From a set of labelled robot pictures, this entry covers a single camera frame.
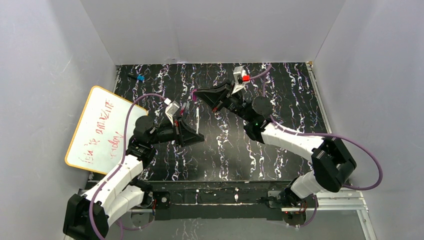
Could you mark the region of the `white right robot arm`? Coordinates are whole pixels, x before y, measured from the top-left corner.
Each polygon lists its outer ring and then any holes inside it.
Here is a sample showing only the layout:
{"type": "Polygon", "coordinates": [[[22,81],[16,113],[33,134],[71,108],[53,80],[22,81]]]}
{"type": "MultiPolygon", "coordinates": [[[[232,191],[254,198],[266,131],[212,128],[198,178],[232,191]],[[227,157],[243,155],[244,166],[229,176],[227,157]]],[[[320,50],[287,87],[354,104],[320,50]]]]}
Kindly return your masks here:
{"type": "Polygon", "coordinates": [[[272,145],[296,154],[312,164],[312,170],[296,177],[281,193],[285,205],[296,206],[320,191],[337,193],[357,164],[340,138],[306,135],[272,122],[273,105],[269,98],[257,96],[246,101],[233,83],[223,82],[210,88],[196,89],[193,95],[214,112],[225,108],[246,124],[247,136],[262,144],[272,145]]]}

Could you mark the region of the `magenta pen cap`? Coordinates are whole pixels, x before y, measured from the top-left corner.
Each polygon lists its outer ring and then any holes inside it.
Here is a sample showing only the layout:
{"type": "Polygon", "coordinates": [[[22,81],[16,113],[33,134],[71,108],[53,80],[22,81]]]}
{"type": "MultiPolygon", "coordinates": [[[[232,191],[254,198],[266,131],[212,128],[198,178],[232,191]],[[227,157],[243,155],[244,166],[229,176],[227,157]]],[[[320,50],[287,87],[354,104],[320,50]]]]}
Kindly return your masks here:
{"type": "Polygon", "coordinates": [[[196,94],[195,94],[195,92],[197,91],[197,89],[193,89],[192,91],[191,91],[191,98],[192,98],[192,100],[194,101],[194,102],[196,102],[197,101],[197,97],[196,97],[196,94]]]}

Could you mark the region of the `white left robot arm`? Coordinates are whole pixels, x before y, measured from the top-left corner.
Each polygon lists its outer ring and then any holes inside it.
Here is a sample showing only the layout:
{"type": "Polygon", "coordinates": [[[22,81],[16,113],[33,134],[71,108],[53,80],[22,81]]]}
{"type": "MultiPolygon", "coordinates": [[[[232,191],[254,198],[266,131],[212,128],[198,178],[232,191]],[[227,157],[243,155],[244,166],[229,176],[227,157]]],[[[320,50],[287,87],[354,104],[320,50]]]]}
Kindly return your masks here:
{"type": "Polygon", "coordinates": [[[67,202],[63,233],[74,240],[103,240],[110,226],[131,208],[141,204],[149,186],[137,186],[137,177],[154,156],[154,145],[174,142],[179,147],[201,143],[203,134],[181,116],[155,124],[147,115],[135,121],[129,146],[120,162],[95,186],[67,202]]]}

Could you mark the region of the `black pen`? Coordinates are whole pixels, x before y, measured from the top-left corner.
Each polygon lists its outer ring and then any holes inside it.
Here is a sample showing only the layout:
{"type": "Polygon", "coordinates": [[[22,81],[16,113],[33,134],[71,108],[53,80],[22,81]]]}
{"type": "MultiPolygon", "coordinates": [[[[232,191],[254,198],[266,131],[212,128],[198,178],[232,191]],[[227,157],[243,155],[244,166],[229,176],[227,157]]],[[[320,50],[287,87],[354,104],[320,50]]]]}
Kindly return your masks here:
{"type": "Polygon", "coordinates": [[[184,112],[188,113],[190,111],[190,102],[187,102],[184,108],[184,112]]]}

